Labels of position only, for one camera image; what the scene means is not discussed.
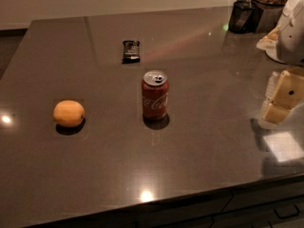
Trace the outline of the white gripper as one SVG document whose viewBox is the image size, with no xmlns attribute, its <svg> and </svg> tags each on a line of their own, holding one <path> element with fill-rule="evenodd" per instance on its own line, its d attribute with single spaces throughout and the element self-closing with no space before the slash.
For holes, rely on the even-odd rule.
<svg viewBox="0 0 304 228">
<path fill-rule="evenodd" d="M 277 26 L 261 38 L 256 47 L 266 50 L 274 61 L 304 66 L 304 0 L 288 0 Z M 274 71 L 269 78 L 261 120 L 281 124 L 304 99 L 304 68 Z"/>
</svg>

